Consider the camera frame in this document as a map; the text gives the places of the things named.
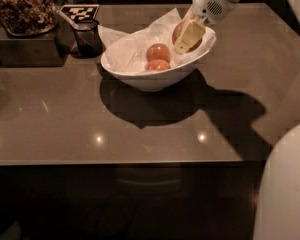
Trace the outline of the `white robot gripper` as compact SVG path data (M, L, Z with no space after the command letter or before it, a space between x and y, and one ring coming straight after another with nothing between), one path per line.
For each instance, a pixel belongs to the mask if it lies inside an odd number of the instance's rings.
M212 25L222 21L233 9L235 4L228 0L192 0L192 7L183 17L183 30L174 49L179 54L188 53L188 50L206 33L204 25ZM200 19L204 25L197 22L194 17Z

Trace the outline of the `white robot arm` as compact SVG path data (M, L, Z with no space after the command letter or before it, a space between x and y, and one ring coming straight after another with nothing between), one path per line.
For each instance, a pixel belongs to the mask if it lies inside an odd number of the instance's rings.
M174 44L184 54L203 29L223 20L240 0L192 0L184 27ZM289 130L270 153L261 179L252 240L300 240L300 66L274 121Z

